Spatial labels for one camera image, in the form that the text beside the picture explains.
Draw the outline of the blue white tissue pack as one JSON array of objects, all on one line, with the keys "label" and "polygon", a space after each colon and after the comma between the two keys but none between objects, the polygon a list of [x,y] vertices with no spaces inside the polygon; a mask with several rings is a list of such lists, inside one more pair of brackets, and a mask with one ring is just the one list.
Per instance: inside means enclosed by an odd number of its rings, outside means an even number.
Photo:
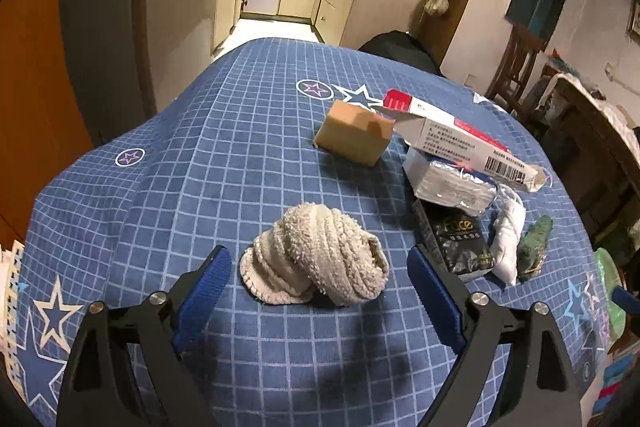
[{"label": "blue white tissue pack", "polygon": [[497,196],[497,185],[488,176],[413,147],[408,148],[402,168],[417,199],[472,217],[482,215]]}]

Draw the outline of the blue checked tablecloth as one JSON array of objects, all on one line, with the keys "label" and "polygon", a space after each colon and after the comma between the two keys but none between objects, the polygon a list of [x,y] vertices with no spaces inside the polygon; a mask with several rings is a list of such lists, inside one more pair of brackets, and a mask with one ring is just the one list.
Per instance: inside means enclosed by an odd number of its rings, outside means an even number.
[{"label": "blue checked tablecloth", "polygon": [[8,283],[6,426],[578,426],[608,347],[533,135],[291,39],[53,178]]}]

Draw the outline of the red white medicine box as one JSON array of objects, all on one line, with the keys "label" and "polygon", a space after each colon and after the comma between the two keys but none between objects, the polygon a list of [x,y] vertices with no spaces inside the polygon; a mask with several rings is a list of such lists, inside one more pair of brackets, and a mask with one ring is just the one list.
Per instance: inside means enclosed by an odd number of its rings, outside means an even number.
[{"label": "red white medicine box", "polygon": [[378,111],[392,118],[394,131],[417,150],[517,190],[534,193],[546,183],[544,169],[526,164],[489,135],[420,98],[390,89]]}]

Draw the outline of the beige rolled towel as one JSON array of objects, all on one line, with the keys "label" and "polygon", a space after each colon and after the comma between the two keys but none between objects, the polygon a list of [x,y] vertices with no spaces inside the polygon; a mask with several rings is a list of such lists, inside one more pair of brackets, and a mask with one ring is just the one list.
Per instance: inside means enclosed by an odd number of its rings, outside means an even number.
[{"label": "beige rolled towel", "polygon": [[380,240],[354,218],[304,202],[254,238],[239,272],[246,289],[267,305],[302,305],[320,293],[334,306],[350,307],[378,298],[390,264]]}]

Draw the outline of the wooden side table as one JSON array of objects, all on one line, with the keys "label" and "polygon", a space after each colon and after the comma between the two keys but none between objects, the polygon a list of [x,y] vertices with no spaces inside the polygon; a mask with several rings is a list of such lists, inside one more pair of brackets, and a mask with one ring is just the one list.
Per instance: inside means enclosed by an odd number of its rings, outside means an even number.
[{"label": "wooden side table", "polygon": [[564,75],[553,81],[540,143],[597,245],[639,220],[639,163],[588,94]]}]

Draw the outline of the grey refrigerator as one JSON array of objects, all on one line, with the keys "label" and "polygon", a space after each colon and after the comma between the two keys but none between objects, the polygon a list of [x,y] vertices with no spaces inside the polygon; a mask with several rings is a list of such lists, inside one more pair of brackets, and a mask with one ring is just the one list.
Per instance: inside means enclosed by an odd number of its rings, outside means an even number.
[{"label": "grey refrigerator", "polygon": [[216,0],[60,0],[66,66],[100,146],[160,113],[212,61]]}]

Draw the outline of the framed elephant picture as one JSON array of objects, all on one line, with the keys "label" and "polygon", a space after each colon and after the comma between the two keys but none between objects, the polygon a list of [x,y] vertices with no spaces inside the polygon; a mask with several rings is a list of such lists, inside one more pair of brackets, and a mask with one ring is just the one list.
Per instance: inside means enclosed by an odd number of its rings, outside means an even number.
[{"label": "framed elephant picture", "polygon": [[631,1],[627,35],[633,42],[640,43],[640,4],[637,0]]}]

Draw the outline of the wooden chair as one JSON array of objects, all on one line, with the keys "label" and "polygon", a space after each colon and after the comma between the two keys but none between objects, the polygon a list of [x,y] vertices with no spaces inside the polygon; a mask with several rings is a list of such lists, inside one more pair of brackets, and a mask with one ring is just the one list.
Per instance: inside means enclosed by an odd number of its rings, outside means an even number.
[{"label": "wooden chair", "polygon": [[536,58],[546,46],[544,39],[532,35],[525,25],[514,25],[497,72],[485,94],[486,98],[495,101],[498,96],[506,102],[508,113],[514,112],[518,117],[526,118],[527,110],[521,98]]}]

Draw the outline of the black bag behind table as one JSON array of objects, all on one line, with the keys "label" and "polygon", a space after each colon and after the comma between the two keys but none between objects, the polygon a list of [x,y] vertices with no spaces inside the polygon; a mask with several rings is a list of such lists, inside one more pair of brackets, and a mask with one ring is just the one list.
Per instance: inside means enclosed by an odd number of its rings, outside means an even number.
[{"label": "black bag behind table", "polygon": [[379,34],[360,46],[360,51],[410,65],[423,72],[442,75],[432,54],[408,32],[393,30]]}]

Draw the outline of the green scouring pad roll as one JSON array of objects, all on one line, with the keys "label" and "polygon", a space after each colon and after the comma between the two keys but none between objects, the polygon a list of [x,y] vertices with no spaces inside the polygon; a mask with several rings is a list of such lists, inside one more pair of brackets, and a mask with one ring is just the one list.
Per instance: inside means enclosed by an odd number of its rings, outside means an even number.
[{"label": "green scouring pad roll", "polygon": [[526,234],[521,238],[518,244],[518,280],[521,283],[536,277],[544,264],[547,257],[547,248],[549,237],[553,229],[553,220],[548,215],[542,215],[533,225],[531,225]]}]

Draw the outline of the orange wooden cabinet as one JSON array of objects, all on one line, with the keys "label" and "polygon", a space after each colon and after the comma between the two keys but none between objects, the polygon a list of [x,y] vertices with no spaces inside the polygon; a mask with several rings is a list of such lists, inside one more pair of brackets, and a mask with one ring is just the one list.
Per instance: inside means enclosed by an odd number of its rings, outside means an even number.
[{"label": "orange wooden cabinet", "polygon": [[1,245],[37,195],[93,148],[68,77],[58,0],[1,0]]}]

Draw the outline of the tan sponge block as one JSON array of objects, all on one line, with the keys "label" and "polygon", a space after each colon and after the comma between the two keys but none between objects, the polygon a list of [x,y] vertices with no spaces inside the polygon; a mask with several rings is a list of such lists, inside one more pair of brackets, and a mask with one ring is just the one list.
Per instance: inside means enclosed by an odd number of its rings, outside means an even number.
[{"label": "tan sponge block", "polygon": [[393,119],[370,110],[334,101],[314,136],[314,146],[373,167],[390,144],[394,124]]}]

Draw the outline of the white crumpled tissue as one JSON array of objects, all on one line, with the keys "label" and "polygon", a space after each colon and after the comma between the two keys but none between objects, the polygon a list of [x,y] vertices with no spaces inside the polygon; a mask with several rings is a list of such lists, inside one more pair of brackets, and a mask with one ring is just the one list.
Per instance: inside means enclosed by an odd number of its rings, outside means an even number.
[{"label": "white crumpled tissue", "polygon": [[506,286],[518,279],[518,243],[524,228],[526,209],[521,196],[513,188],[501,184],[496,199],[498,213],[494,221],[494,239],[490,252],[495,259],[495,277]]}]

